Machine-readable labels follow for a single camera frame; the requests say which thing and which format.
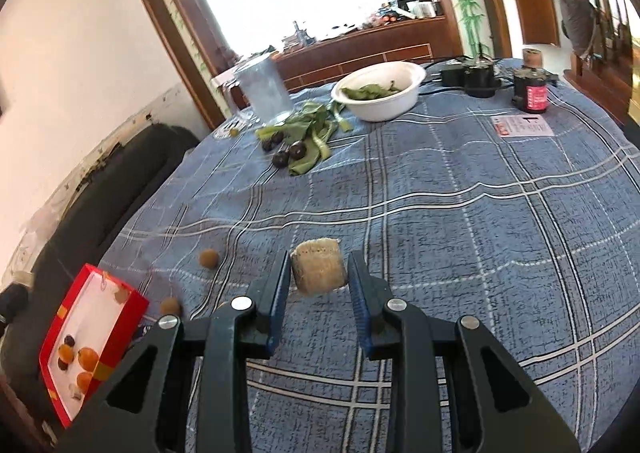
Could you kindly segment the blue plaid tablecloth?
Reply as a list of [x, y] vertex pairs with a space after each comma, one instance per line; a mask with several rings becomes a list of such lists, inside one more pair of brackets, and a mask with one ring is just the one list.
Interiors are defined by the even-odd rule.
[[[303, 176], [271, 164], [253, 129], [211, 135], [117, 235], [101, 268], [155, 319], [245, 293], [282, 249], [329, 237], [362, 251], [431, 317], [480, 319], [588, 450], [639, 378], [639, 151], [573, 88], [551, 89], [553, 136], [500, 138], [511, 92], [477, 100], [434, 83], [394, 120], [353, 119]], [[213, 248], [218, 267], [198, 256]]]

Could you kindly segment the dark plum right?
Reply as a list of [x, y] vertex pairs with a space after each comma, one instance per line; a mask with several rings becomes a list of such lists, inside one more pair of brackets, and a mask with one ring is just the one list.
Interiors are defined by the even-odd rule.
[[299, 160], [307, 154], [307, 147], [304, 141], [296, 141], [288, 148], [288, 157], [293, 160]]

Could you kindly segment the dark plum left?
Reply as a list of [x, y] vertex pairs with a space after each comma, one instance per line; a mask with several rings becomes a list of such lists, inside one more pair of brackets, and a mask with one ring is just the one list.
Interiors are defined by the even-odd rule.
[[262, 149], [265, 152], [271, 152], [282, 143], [283, 138], [284, 134], [281, 131], [271, 133], [268, 138], [262, 139]]

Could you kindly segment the white cake cube middle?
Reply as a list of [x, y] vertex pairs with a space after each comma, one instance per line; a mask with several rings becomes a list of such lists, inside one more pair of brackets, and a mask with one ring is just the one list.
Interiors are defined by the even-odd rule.
[[323, 295], [347, 283], [347, 274], [338, 239], [311, 239], [291, 253], [295, 285], [305, 296]]

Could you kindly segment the black red canister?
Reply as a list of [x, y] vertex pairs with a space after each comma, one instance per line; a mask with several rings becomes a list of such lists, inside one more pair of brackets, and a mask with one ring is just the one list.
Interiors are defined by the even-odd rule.
[[548, 107], [547, 73], [537, 49], [523, 50], [523, 63], [513, 69], [512, 103], [522, 112], [542, 114]]

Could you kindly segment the pink white card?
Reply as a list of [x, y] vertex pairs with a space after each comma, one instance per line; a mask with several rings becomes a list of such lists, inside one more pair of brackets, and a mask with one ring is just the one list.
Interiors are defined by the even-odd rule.
[[500, 138], [540, 138], [554, 135], [541, 115], [500, 115], [491, 116], [490, 119]]

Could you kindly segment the wooden cabinet counter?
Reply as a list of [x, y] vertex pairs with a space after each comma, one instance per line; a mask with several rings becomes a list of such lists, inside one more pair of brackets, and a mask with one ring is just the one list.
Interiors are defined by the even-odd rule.
[[294, 52], [274, 52], [270, 58], [286, 90], [297, 92], [335, 82], [373, 64], [423, 64], [462, 53], [454, 21], [439, 16], [358, 30]]

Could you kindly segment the white bowl with leaves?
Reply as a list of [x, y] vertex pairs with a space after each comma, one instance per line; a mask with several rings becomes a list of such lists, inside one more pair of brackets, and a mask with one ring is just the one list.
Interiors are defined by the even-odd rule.
[[334, 84], [331, 98], [367, 122], [395, 119], [419, 98], [426, 70], [414, 63], [387, 62], [360, 68]]

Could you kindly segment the small orange mandarin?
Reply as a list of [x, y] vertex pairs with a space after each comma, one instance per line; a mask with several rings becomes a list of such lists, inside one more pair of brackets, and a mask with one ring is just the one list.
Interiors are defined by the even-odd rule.
[[74, 361], [74, 349], [70, 345], [66, 345], [66, 343], [62, 343], [60, 347], [58, 347], [58, 361], [63, 363], [65, 366], [69, 366]]

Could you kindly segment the black sofa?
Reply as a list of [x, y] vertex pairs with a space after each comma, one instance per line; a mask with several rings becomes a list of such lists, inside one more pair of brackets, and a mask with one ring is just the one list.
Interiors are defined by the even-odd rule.
[[29, 304], [9, 325], [1, 345], [9, 386], [37, 426], [47, 423], [57, 435], [63, 431], [38, 355], [73, 279], [86, 263], [100, 262], [126, 222], [197, 145], [189, 130], [166, 124], [152, 124], [127, 144], [118, 144], [44, 244], [34, 265]]

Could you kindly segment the red white box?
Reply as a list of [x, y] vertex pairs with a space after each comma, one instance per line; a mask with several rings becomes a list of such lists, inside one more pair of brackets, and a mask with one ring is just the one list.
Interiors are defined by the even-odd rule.
[[93, 265], [83, 265], [54, 317], [39, 366], [64, 427], [113, 373], [148, 309], [139, 291]]

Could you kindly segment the white cake cube right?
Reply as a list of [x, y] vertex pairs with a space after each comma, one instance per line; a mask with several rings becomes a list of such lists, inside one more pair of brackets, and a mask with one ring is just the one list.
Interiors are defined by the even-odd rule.
[[82, 390], [74, 383], [68, 385], [68, 391], [70, 392], [70, 397], [73, 400], [81, 401], [84, 396]]

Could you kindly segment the large orange mandarin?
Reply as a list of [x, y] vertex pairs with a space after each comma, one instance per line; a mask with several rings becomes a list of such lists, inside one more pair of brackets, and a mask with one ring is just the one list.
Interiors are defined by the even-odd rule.
[[92, 381], [91, 372], [82, 371], [77, 375], [76, 385], [83, 395], [85, 395], [88, 392], [91, 381]]

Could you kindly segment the dark plum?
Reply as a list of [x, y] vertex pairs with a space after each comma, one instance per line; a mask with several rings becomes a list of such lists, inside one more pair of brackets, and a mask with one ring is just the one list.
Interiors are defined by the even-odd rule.
[[278, 169], [283, 169], [288, 167], [288, 160], [290, 159], [290, 155], [288, 155], [287, 150], [279, 150], [279, 152], [274, 153], [271, 162], [272, 165]]
[[293, 160], [299, 160], [307, 154], [307, 147], [304, 141], [296, 141], [288, 148], [288, 157]]
[[282, 143], [283, 138], [284, 134], [281, 131], [271, 133], [268, 138], [262, 139], [262, 149], [265, 152], [271, 152]]

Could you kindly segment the brown longan fruit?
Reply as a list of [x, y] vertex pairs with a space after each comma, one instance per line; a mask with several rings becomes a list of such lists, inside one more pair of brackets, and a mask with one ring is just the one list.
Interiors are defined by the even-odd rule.
[[218, 267], [219, 255], [213, 248], [203, 249], [198, 256], [198, 263], [205, 269], [215, 270]]

